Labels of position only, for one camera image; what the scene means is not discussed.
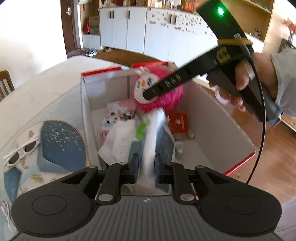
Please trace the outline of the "person right hand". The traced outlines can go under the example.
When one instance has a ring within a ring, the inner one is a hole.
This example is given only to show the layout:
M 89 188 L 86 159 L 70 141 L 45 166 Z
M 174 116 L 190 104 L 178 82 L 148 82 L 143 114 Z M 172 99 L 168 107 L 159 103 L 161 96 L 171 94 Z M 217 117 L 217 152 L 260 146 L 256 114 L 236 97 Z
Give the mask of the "person right hand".
M 264 53 L 254 53 L 252 55 L 254 66 L 259 76 L 260 82 L 266 87 L 273 101 L 276 100 L 278 94 L 278 79 L 271 56 Z M 249 84 L 250 80 L 255 77 L 254 71 L 246 60 L 242 60 L 235 68 L 236 88 L 240 91 Z M 246 106 L 239 96 L 233 96 L 225 89 L 219 89 L 220 102 L 229 102 L 240 111 L 245 112 Z

